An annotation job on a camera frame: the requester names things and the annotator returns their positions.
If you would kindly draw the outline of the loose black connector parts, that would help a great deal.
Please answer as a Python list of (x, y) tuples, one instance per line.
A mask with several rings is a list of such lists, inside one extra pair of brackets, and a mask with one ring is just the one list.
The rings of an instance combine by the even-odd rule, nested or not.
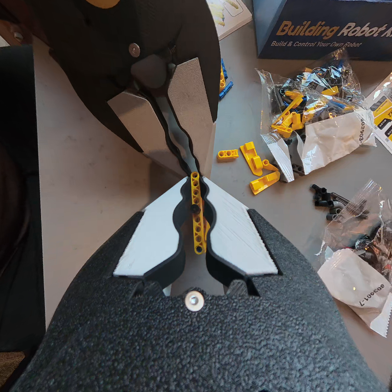
[(350, 203), (349, 199), (334, 192), (330, 193), (326, 188), (319, 187), (316, 184), (312, 184), (310, 190), (313, 191), (312, 200), (314, 206), (328, 209), (328, 213), (326, 214), (326, 220), (328, 222), (336, 220), (337, 216)]

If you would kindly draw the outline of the grey desk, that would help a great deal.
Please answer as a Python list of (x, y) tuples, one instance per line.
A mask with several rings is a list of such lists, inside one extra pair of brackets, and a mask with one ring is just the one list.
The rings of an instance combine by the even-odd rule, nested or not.
[[(42, 215), (46, 325), (76, 273), (135, 212), (172, 187), (179, 177), (107, 130), (87, 110), (47, 45), (33, 38), (38, 157)], [(374, 180), (391, 197), (391, 154), (382, 146), (360, 147), (325, 168), (277, 183), (259, 195), (242, 157), (219, 163), (220, 149), (253, 141), (269, 158), (260, 138), (261, 87), (257, 69), (279, 75), (308, 61), (257, 58), (254, 22), (220, 41), (221, 57), (234, 86), (219, 103), (211, 180), (254, 208), (317, 268), (325, 213), (312, 203), (311, 184), (352, 198)]]

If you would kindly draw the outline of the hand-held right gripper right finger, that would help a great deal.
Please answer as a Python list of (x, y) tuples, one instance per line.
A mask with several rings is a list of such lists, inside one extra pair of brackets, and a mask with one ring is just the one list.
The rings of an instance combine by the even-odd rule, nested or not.
[(206, 264), (210, 275), (228, 287), (234, 280), (277, 275), (278, 267), (246, 205), (208, 178), (202, 179), (210, 224)]

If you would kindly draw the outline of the short yellow beam blue pin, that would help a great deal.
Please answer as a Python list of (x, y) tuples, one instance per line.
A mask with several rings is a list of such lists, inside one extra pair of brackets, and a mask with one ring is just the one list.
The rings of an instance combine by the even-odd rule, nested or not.
[(228, 80), (228, 73), (225, 67), (225, 63), (221, 58), (221, 71), (220, 71), (220, 82), (219, 82), (219, 101), (221, 101), (233, 87), (233, 81)]

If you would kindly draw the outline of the yellow L-shaped piece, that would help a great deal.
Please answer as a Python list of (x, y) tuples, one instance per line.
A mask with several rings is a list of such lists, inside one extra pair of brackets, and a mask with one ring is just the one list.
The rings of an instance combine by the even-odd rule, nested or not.
[(240, 146), (241, 152), (252, 173), (258, 177), (263, 175), (263, 159), (258, 155), (252, 141)]

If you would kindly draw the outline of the plastic bag of black parts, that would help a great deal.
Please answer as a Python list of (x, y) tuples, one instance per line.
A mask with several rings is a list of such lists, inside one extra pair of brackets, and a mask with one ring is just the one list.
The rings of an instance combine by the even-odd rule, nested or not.
[(392, 309), (392, 206), (377, 182), (370, 179), (332, 216), (317, 255), (318, 275), (331, 296), (387, 337)]

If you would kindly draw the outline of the plastic bag of yellow parts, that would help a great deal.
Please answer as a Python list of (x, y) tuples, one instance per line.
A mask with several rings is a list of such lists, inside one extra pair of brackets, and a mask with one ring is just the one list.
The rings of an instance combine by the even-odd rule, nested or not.
[(288, 77), (257, 70), (261, 138), (289, 183), (352, 153), (376, 147), (374, 116), (345, 48)]

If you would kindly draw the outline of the yellow beam black pin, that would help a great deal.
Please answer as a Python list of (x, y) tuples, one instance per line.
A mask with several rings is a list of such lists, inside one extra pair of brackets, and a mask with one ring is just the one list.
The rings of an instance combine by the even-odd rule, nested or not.
[(203, 218), (203, 200), (200, 189), (200, 177), (197, 171), (190, 175), (191, 181), (191, 206), (190, 212), (193, 220), (193, 241), (194, 251), (201, 255), (206, 252), (204, 218)]

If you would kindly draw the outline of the blue kit box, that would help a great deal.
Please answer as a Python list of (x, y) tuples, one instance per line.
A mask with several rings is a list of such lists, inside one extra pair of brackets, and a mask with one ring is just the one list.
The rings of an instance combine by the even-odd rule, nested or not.
[(338, 49), (361, 61), (391, 61), (392, 2), (254, 0), (257, 56), (318, 60)]

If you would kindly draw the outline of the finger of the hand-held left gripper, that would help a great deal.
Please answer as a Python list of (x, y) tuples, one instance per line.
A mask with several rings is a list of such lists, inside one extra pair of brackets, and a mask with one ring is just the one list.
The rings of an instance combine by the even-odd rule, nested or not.
[(108, 104), (145, 156), (180, 177), (186, 175), (176, 156), (170, 152), (163, 126), (147, 99), (123, 91), (109, 100)]
[(168, 101), (185, 133), (201, 174), (211, 174), (216, 122), (208, 104), (199, 58), (177, 65), (168, 86)]

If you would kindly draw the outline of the open white instruction manual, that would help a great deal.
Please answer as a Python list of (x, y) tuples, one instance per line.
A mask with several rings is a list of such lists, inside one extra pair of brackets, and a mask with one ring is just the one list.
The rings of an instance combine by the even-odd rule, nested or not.
[(221, 41), (252, 20), (252, 13), (241, 0), (207, 0), (218, 39)]

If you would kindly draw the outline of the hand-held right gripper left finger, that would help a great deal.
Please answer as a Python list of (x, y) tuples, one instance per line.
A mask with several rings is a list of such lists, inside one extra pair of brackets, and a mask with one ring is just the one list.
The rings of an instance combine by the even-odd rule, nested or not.
[(188, 213), (189, 179), (183, 178), (142, 211), (142, 216), (114, 270), (130, 277), (170, 286), (184, 271), (180, 228)]

